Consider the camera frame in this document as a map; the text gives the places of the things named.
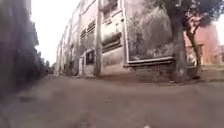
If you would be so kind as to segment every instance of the building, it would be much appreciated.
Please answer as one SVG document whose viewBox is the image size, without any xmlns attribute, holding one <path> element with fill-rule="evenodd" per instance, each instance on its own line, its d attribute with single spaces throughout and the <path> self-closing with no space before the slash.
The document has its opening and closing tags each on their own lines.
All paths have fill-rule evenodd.
<svg viewBox="0 0 224 128">
<path fill-rule="evenodd" d="M 97 62 L 102 75 L 152 70 L 155 78 L 172 74 L 174 54 L 179 52 L 175 46 L 181 43 L 173 38 L 166 11 L 149 10 L 145 0 L 98 2 L 81 0 L 74 11 L 58 45 L 58 74 L 91 76 Z M 179 48 L 184 54 L 176 57 L 183 55 L 179 58 L 186 62 L 184 43 Z"/>
<path fill-rule="evenodd" d="M 198 43 L 198 48 L 201 54 L 201 61 L 203 65 L 211 65 L 222 63 L 222 55 L 220 49 L 220 41 L 217 34 L 217 29 L 215 24 L 210 24 L 207 27 L 198 28 L 196 35 L 196 42 Z M 192 45 L 185 35 L 187 54 L 193 54 Z"/>
</svg>

